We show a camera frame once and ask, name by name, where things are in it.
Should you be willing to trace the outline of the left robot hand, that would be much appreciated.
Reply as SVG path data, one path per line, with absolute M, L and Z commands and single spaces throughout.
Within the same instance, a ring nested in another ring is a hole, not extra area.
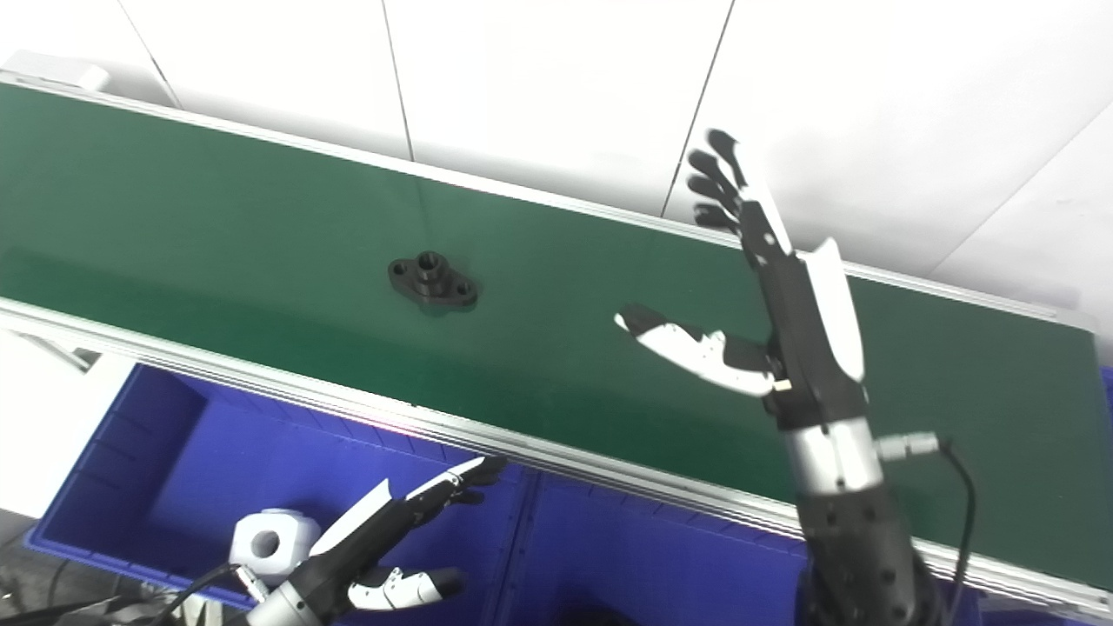
M 311 548 L 280 590 L 303 625 L 329 625 L 352 610 L 387 613 L 417 609 L 460 594 L 460 568 L 410 570 L 384 567 L 383 557 L 412 530 L 454 503 L 483 503 L 481 488 L 498 483 L 504 456 L 477 456 L 450 467 L 405 496 L 393 496 L 390 480 L 341 516 Z

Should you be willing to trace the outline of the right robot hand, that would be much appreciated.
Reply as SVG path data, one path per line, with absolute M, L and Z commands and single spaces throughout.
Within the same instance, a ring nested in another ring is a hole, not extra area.
M 792 245 L 764 175 L 743 146 L 708 130 L 687 157 L 701 225 L 730 229 L 752 270 L 769 338 L 680 323 L 629 303 L 615 325 L 664 361 L 739 395 L 759 397 L 784 431 L 866 415 L 865 356 L 857 313 L 835 239 L 802 253 Z

